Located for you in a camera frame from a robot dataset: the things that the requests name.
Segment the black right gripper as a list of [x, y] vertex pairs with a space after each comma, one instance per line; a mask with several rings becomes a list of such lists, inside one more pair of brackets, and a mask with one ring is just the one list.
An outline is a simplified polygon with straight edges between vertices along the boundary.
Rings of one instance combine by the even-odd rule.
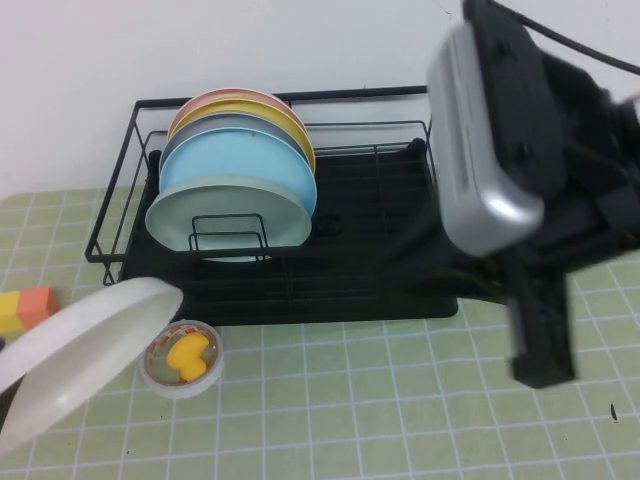
[[528, 266], [571, 271], [619, 250], [615, 108], [585, 71], [540, 50], [494, 1], [467, 1], [499, 165], [539, 198], [541, 226], [516, 245]]

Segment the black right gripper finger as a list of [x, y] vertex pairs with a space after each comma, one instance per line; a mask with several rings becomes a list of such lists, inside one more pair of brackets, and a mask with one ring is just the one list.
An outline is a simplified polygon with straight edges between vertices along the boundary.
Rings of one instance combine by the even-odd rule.
[[566, 275], [529, 268], [515, 259], [505, 263], [505, 274], [515, 345], [513, 378], [531, 388], [573, 381]]

